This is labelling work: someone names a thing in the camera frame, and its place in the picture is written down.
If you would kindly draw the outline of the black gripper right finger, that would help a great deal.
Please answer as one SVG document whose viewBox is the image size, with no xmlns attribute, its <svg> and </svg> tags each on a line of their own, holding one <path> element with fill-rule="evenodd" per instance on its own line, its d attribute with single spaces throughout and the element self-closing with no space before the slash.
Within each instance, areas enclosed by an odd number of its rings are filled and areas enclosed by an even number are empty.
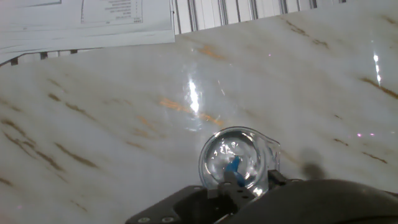
<svg viewBox="0 0 398 224">
<path fill-rule="evenodd" d="M 274 189 L 287 183 L 287 178 L 283 176 L 278 170 L 268 170 L 267 178 L 269 189 Z"/>
</svg>

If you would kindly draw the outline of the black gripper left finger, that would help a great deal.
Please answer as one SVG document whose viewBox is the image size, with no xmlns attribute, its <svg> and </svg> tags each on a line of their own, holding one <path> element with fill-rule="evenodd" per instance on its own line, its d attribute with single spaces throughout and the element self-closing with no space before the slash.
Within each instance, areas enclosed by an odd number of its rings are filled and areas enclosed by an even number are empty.
<svg viewBox="0 0 398 224">
<path fill-rule="evenodd" d="M 250 190 L 238 184 L 238 179 L 232 171 L 224 173 L 223 181 L 218 184 L 218 190 L 223 197 L 230 199 L 235 206 L 245 206 L 256 198 Z"/>
</svg>

